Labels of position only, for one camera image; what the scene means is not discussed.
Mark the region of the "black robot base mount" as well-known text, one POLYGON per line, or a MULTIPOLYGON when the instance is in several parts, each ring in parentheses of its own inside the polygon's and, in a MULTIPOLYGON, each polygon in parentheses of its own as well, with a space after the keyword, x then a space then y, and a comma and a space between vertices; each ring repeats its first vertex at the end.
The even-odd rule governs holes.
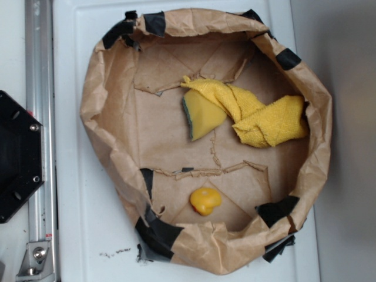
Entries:
POLYGON ((1 91, 1 223, 7 223, 44 183, 42 129, 27 110, 1 91))

